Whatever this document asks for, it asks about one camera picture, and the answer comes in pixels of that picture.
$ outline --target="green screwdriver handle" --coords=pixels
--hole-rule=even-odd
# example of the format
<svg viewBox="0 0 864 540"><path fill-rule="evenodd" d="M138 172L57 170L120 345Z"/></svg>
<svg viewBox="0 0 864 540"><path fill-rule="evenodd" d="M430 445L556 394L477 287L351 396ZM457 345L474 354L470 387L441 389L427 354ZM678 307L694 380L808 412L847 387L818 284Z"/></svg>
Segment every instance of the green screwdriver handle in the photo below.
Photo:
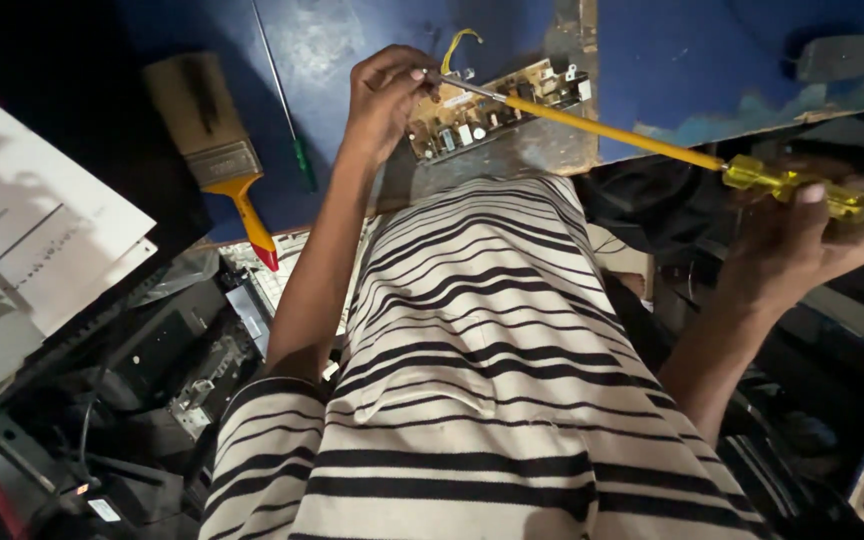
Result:
<svg viewBox="0 0 864 540"><path fill-rule="evenodd" d="M295 159L298 161L298 168L302 171L303 184L309 193L319 191L319 183L315 180L315 173L312 172L312 167L306 159L306 144L297 135L292 141L292 147L295 150Z"/></svg>

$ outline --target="yellow screwdriver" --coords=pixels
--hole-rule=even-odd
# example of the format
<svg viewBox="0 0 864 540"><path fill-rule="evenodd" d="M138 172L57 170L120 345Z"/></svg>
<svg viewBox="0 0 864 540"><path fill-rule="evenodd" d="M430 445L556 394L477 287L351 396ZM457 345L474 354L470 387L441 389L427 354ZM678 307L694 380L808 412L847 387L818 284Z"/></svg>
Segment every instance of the yellow screwdriver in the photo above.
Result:
<svg viewBox="0 0 864 540"><path fill-rule="evenodd" d="M450 77L442 77L437 73L428 72L429 79L433 82L442 81L453 87L465 91L474 92L479 95L490 97L500 101L509 107L518 109L523 113L530 113L536 117L548 118L556 122L572 126L602 137L608 137L616 141L625 142L657 154L668 156L682 162L700 166L713 171L722 171L722 182L726 186L748 190L753 187L761 187L769 190L775 199L787 203L792 197L795 188L804 183L822 182L825 184L825 199L828 202L828 213L835 219L848 223L861 223L864 221L864 191L848 189L833 183L830 179L820 178L810 174L797 173L795 171L784 171L768 167L762 161L748 155L737 155L731 161L696 152L689 148L683 148L669 144L652 137L638 134L625 129L618 129L569 114L561 110L545 106L544 104L526 101L517 96L507 96L492 90L469 84L464 80L456 80Z"/></svg>

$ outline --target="striped shirt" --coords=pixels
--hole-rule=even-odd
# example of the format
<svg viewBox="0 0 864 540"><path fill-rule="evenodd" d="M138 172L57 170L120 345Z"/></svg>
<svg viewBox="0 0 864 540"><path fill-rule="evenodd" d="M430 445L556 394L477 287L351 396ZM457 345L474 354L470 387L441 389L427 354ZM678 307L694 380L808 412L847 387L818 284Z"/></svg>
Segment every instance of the striped shirt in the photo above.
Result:
<svg viewBox="0 0 864 540"><path fill-rule="evenodd" d="M199 538L770 536L630 345L570 180L369 227L336 390L231 400Z"/></svg>

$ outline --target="blue surface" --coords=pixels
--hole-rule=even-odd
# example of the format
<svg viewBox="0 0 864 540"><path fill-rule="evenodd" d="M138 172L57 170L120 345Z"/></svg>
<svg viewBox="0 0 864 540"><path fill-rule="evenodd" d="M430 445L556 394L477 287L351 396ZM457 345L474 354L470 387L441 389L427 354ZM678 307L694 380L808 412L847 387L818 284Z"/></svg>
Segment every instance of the blue surface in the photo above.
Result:
<svg viewBox="0 0 864 540"><path fill-rule="evenodd" d="M729 2L734 6L728 8ZM471 27L452 68L485 82L538 60L553 22L551 0L258 0L296 129L319 183L306 193L272 74L248 0L119 0L131 40L146 62L212 50L266 176L249 195L270 231L315 218L342 141L350 69L390 43L441 57ZM857 82L805 85L783 75L784 54L808 37L864 33L864 1L598 0L600 119L694 144L787 124L830 102L864 106ZM611 162L637 153L600 141ZM206 195L213 240L241 240L231 201Z"/></svg>
<svg viewBox="0 0 864 540"><path fill-rule="evenodd" d="M451 68L474 67L476 79L484 82L524 59L538 59L554 9L552 2L536 0L258 0L295 129L307 143L318 179L318 193L309 194L249 0L118 4L144 63L195 50L219 55L229 92L265 168L265 177L248 194L273 232L308 225L318 212L342 141L349 73L356 63L390 43L412 45L440 58L452 35L471 27L486 42L465 37L452 55ZM232 202L205 197L216 222L210 238L244 239Z"/></svg>
<svg viewBox="0 0 864 540"><path fill-rule="evenodd" d="M694 144L786 123L816 101L848 102L854 83L803 94L783 76L783 55L842 34L864 34L864 1L599 0L600 119ZM599 153L612 162L638 150L602 139Z"/></svg>

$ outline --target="fingernail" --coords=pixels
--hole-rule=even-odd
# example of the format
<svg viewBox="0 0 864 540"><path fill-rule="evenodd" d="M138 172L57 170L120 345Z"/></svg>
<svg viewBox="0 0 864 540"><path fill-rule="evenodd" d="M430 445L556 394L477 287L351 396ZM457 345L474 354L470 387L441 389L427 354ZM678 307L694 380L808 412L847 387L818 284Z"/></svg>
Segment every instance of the fingernail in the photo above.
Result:
<svg viewBox="0 0 864 540"><path fill-rule="evenodd" d="M812 205L818 203L826 196L826 185L824 183L813 183L798 190L798 202Z"/></svg>

